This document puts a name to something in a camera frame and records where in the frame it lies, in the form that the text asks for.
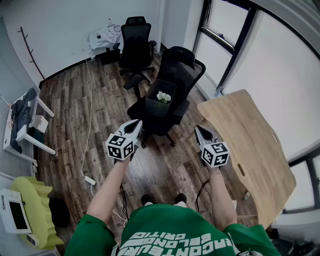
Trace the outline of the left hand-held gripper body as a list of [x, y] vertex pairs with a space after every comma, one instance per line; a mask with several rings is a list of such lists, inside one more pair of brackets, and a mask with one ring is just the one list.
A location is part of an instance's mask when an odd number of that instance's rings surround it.
[[111, 133], [106, 141], [107, 155], [117, 161], [124, 161], [127, 158], [132, 160], [138, 149], [139, 133], [139, 131], [125, 133], [123, 130]]

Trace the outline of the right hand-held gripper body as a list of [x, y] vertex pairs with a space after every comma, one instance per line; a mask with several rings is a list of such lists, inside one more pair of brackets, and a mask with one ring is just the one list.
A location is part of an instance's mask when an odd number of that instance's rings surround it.
[[219, 138], [206, 140], [199, 139], [199, 158], [203, 167], [211, 168], [224, 166], [230, 157], [230, 149], [226, 142]]

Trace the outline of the black plastic bin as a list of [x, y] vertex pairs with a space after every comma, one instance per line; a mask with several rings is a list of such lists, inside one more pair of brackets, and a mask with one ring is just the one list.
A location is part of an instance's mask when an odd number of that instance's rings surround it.
[[[161, 79], [156, 79], [150, 86], [145, 96], [145, 107], [148, 114], [165, 117], [169, 110], [170, 104], [174, 98], [177, 85]], [[171, 101], [168, 103], [159, 102], [157, 93], [162, 91], [171, 96]]]

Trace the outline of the white flowers bunch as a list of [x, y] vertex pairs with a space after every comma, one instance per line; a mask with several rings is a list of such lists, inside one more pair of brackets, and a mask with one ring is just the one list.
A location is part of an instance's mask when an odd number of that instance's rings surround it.
[[168, 103], [171, 101], [172, 97], [167, 94], [167, 93], [164, 93], [162, 91], [159, 91], [156, 95], [156, 98], [159, 102], [161, 103]]

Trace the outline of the person's left forearm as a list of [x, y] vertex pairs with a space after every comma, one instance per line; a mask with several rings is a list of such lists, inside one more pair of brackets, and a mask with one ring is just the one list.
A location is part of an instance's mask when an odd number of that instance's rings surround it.
[[130, 158], [128, 157], [114, 164], [103, 184], [91, 200], [86, 212], [88, 215], [103, 221], [106, 225], [108, 224], [129, 163]]

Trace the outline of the person's right forearm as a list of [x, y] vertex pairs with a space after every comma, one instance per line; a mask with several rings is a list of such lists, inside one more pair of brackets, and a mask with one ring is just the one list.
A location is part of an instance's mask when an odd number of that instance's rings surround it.
[[209, 174], [213, 222], [215, 227], [223, 232], [228, 226], [237, 223], [236, 209], [220, 169], [210, 166], [206, 168]]

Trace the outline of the light wooden desk top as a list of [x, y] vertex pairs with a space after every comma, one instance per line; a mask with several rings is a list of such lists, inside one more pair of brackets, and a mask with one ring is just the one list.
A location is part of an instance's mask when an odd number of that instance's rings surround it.
[[268, 228], [296, 187], [276, 132], [250, 94], [241, 89], [197, 105], [230, 149], [230, 163], [254, 201], [257, 221]]

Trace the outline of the small white box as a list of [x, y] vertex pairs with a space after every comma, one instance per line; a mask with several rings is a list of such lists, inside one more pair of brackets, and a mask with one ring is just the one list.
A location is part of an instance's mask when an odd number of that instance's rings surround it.
[[41, 133], [45, 133], [47, 130], [49, 122], [45, 119], [43, 115], [35, 115], [29, 125], [30, 128], [35, 128]]

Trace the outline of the person's right black shoe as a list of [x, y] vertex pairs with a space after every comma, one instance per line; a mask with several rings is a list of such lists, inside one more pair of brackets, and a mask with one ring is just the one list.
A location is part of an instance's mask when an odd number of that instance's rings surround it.
[[180, 206], [183, 208], [187, 207], [187, 197], [185, 194], [180, 193], [176, 196], [175, 201], [174, 201], [175, 206]]

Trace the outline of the person's black shoe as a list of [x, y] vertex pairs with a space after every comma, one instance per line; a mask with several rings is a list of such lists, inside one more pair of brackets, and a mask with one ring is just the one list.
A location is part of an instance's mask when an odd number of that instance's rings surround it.
[[175, 201], [174, 201], [175, 206], [180, 206], [183, 208], [187, 207], [187, 197], [185, 194], [180, 193], [176, 196]]
[[144, 194], [141, 197], [141, 203], [143, 206], [149, 206], [155, 204], [155, 198], [151, 194]]

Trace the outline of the person's left black shoe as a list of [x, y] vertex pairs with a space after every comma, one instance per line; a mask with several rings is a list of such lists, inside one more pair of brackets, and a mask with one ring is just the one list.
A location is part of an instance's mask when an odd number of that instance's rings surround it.
[[144, 194], [141, 197], [141, 203], [143, 206], [149, 206], [155, 204], [155, 198], [151, 194]]

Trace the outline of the black office chair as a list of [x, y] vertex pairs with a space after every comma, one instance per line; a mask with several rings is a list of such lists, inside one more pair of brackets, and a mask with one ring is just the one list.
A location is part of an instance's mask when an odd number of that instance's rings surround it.
[[132, 120], [142, 120], [142, 128], [144, 130], [141, 141], [142, 148], [146, 147], [146, 140], [151, 134], [160, 137], [165, 136], [169, 139], [171, 146], [176, 145], [169, 135], [169, 130], [174, 125], [181, 123], [190, 105], [187, 97], [205, 71], [206, 66], [195, 58], [192, 51], [184, 47], [173, 46], [163, 51], [156, 79], [176, 84], [173, 100], [164, 117], [147, 113], [146, 95], [141, 96], [139, 90], [139, 83], [142, 78], [136, 76], [125, 83], [124, 88], [126, 90], [134, 89], [137, 97], [137, 102], [127, 110], [127, 114]]
[[147, 83], [150, 80], [143, 71], [154, 71], [151, 66], [154, 58], [156, 41], [149, 40], [151, 24], [147, 23], [144, 16], [128, 17], [121, 26], [123, 37], [122, 54], [119, 57], [120, 75], [131, 73], [130, 77], [141, 76]]

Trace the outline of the dark green round bin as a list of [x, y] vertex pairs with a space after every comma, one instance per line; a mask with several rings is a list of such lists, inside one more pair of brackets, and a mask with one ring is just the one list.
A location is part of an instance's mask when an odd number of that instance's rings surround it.
[[42, 144], [44, 143], [44, 133], [42, 133], [38, 129], [34, 130], [33, 138], [36, 139], [37, 141], [39, 141]]

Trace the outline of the white side table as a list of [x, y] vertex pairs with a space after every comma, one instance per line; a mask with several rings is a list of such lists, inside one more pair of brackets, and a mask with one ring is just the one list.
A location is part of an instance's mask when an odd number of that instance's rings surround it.
[[[24, 93], [21, 97], [19, 97], [17, 100], [22, 100], [23, 96], [26, 94]], [[6, 123], [5, 123], [5, 128], [4, 128], [4, 135], [3, 135], [3, 143], [2, 143], [2, 149], [10, 152], [20, 158], [22, 158], [23, 160], [29, 161], [31, 162], [33, 165], [37, 166], [37, 161], [35, 159], [33, 159], [30, 156], [27, 156], [26, 154], [23, 153], [18, 153], [15, 149], [13, 149], [10, 145], [10, 139], [11, 139], [11, 131], [12, 131], [12, 127], [13, 127], [13, 122], [11, 120], [11, 114], [12, 114], [12, 110], [11, 110], [11, 106], [12, 104], [9, 105], [9, 112], [7, 114], [7, 119], [6, 119]], [[41, 106], [45, 112], [47, 112], [49, 114], [50, 117], [55, 117], [55, 114], [49, 109], [49, 107], [39, 98], [38, 93], [37, 96], [32, 100], [28, 102], [28, 105], [31, 107], [31, 113], [32, 113], [32, 119], [33, 117], [36, 115], [36, 110], [37, 110], [37, 106]], [[55, 155], [56, 151], [52, 148], [50, 148], [49, 146], [45, 145], [44, 143], [40, 143], [39, 141], [37, 141], [35, 138], [33, 138], [34, 135], [34, 131], [35, 128], [34, 127], [30, 127], [29, 125], [24, 125], [18, 132], [17, 132], [17, 138], [16, 141], [21, 142], [23, 140], [28, 141], [29, 143], [31, 143], [34, 146], [37, 146], [38, 148], [50, 153], [51, 155]]]

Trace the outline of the person's green t-shirt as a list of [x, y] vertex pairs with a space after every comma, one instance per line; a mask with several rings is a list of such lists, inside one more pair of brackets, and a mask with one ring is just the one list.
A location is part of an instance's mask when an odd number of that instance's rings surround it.
[[220, 231], [195, 210], [152, 204], [135, 210], [121, 245], [101, 220], [87, 214], [64, 256], [280, 256], [262, 225], [231, 224]]

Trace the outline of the white crumpled garment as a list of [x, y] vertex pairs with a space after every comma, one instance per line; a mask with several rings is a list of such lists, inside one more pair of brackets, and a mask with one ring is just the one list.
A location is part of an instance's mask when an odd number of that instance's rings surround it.
[[87, 36], [88, 53], [91, 59], [97, 55], [96, 50], [102, 48], [113, 48], [116, 44], [121, 45], [123, 42], [121, 26], [118, 24], [110, 24], [107, 27], [99, 28], [91, 31]]

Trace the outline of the large white window blind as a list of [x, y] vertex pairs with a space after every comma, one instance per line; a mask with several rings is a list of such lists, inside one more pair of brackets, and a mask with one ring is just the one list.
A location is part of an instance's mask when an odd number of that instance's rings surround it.
[[287, 159], [320, 143], [320, 60], [291, 30], [257, 14], [224, 92], [246, 90]]

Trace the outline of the black framed window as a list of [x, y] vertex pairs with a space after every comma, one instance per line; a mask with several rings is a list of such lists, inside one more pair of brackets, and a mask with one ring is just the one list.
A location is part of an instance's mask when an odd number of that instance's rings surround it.
[[203, 0], [193, 52], [206, 66], [197, 85], [206, 98], [223, 95], [257, 12], [250, 0]]
[[282, 210], [298, 214], [320, 209], [320, 145], [289, 162], [296, 187]]

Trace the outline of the yellow-green cushion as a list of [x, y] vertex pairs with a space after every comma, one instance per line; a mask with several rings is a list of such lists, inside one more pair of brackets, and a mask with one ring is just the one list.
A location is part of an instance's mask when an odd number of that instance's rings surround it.
[[19, 192], [24, 202], [24, 212], [31, 233], [37, 238], [39, 250], [53, 250], [64, 242], [57, 236], [49, 207], [48, 194], [53, 190], [32, 176], [20, 176], [14, 179], [10, 189]]

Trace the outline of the dark grey clothing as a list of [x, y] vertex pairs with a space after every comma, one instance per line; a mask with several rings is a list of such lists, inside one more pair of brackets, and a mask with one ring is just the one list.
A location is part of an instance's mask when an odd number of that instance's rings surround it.
[[34, 88], [26, 92], [22, 99], [17, 100], [11, 106], [11, 121], [13, 123], [10, 135], [10, 146], [19, 154], [22, 153], [22, 147], [16, 141], [18, 131], [24, 126], [29, 125], [32, 120], [31, 107], [28, 102], [32, 101], [37, 96]]

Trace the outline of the thin brown coat rack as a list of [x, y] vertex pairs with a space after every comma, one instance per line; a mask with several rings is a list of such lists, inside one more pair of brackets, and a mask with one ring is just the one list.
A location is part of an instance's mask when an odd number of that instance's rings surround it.
[[39, 72], [39, 74], [40, 74], [40, 76], [42, 77], [43, 81], [46, 81], [46, 78], [44, 77], [43, 73], [41, 72], [40, 68], [38, 67], [38, 65], [37, 65], [37, 63], [36, 63], [36, 61], [35, 61], [35, 59], [34, 59], [34, 56], [33, 56], [33, 51], [34, 51], [34, 50], [33, 50], [33, 49], [30, 49], [29, 44], [28, 44], [28, 42], [27, 42], [28, 34], [25, 34], [25, 33], [24, 33], [24, 30], [23, 30], [23, 27], [22, 27], [22, 26], [20, 27], [20, 30], [18, 31], [18, 33], [21, 33], [21, 35], [22, 35], [22, 37], [23, 37], [24, 44], [25, 44], [26, 49], [27, 49], [27, 51], [28, 51], [28, 54], [29, 54], [29, 56], [30, 56], [30, 58], [31, 58], [30, 63], [33, 63], [33, 64], [34, 64], [35, 68], [36, 68], [37, 71]]

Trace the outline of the white device with screen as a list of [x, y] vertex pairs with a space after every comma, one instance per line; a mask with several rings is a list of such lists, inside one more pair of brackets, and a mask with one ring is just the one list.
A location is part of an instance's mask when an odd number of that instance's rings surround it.
[[20, 192], [7, 188], [0, 190], [0, 215], [7, 233], [30, 234], [32, 232]]

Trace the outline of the small white device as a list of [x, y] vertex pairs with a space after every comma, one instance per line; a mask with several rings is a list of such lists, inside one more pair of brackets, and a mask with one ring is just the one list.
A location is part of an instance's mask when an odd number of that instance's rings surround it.
[[32, 233], [27, 233], [27, 234], [26, 234], [26, 239], [27, 239], [34, 247], [38, 247], [38, 246], [39, 246], [39, 240], [35, 237], [34, 234], [32, 234]]

